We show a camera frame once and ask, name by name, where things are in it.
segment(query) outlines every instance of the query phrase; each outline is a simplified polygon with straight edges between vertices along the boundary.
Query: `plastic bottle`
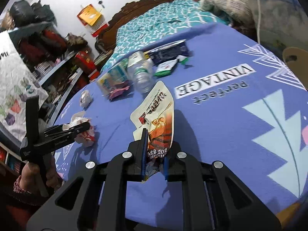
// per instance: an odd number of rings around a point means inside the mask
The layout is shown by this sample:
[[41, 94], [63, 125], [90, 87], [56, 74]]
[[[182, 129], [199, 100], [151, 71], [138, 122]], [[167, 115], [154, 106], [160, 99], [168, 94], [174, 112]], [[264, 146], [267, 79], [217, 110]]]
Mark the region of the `plastic bottle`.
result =
[[134, 87], [141, 94], [148, 94], [154, 86], [153, 71], [150, 63], [139, 51], [129, 57], [127, 72]]

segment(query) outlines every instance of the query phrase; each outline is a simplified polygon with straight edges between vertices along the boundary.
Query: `metal rivet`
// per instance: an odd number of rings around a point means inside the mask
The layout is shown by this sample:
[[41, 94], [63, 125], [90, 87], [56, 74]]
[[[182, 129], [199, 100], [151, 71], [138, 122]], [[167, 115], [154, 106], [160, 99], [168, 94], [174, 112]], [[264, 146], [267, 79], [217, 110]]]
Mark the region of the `metal rivet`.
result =
[[129, 151], [126, 151], [122, 154], [123, 158], [130, 158], [132, 156], [132, 153]]
[[224, 164], [221, 161], [216, 161], [214, 162], [214, 167], [215, 168], [222, 168]]
[[86, 168], [92, 169], [94, 167], [95, 167], [95, 162], [89, 161], [89, 162], [86, 163]]
[[187, 154], [185, 152], [178, 152], [177, 154], [178, 158], [185, 158], [187, 156]]

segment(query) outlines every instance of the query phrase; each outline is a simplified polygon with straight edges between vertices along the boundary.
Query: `wooden headboard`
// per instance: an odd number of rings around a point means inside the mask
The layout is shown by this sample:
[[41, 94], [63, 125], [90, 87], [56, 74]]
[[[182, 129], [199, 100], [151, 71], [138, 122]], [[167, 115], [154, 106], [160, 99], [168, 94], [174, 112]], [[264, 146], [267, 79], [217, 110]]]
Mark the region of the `wooden headboard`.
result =
[[114, 50], [116, 46], [116, 34], [121, 26], [140, 15], [143, 15], [159, 4], [173, 1], [174, 0], [140, 0], [138, 2], [127, 3], [121, 11], [116, 13], [108, 22], [109, 27], [99, 34], [99, 42], [104, 44], [105, 50]]

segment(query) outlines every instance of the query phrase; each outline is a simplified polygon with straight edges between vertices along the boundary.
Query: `hand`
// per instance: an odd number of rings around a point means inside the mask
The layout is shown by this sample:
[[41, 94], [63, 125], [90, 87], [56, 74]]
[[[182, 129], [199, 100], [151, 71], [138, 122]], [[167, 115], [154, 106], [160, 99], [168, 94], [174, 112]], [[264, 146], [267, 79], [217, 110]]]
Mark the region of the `hand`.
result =
[[[24, 166], [21, 173], [21, 180], [19, 182], [20, 188], [32, 194], [39, 194], [39, 188], [35, 181], [36, 175], [39, 174], [39, 166], [37, 164], [28, 162]], [[54, 157], [51, 158], [51, 167], [46, 173], [46, 178], [46, 185], [48, 187], [56, 188], [56, 186], [58, 186], [59, 180]]]

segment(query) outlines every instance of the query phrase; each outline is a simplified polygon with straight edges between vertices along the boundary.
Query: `teal bed sheet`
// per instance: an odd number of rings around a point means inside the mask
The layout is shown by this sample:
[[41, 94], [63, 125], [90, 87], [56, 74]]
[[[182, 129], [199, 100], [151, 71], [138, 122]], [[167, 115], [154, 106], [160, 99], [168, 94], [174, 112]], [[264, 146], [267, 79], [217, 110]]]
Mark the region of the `teal bed sheet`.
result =
[[219, 22], [228, 25], [210, 12], [200, 10], [193, 0], [175, 0], [150, 9], [118, 29], [116, 48], [101, 71], [108, 70], [130, 51], [196, 25]]

